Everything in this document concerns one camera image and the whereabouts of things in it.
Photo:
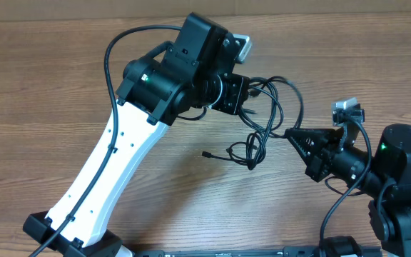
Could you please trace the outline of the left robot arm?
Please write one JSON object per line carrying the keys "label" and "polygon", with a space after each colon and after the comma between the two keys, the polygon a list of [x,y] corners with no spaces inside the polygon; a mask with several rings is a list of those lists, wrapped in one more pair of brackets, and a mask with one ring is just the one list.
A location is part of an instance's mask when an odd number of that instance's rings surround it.
{"label": "left robot arm", "polygon": [[108,229],[111,214],[139,164],[176,119],[191,108],[238,115],[249,80],[233,69],[245,61],[250,37],[189,14],[174,41],[164,41],[123,70],[109,87],[111,115],[96,147],[67,192],[33,213],[24,232],[63,256],[130,256]]}

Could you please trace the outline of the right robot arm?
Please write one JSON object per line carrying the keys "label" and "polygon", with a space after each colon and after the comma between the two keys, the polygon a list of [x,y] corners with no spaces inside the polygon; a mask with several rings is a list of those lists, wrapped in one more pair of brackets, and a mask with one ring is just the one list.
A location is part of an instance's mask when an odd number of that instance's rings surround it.
{"label": "right robot arm", "polygon": [[411,125],[385,127],[374,156],[354,146],[355,124],[337,130],[289,128],[286,139],[316,182],[336,177],[371,197],[370,224],[382,249],[411,256]]}

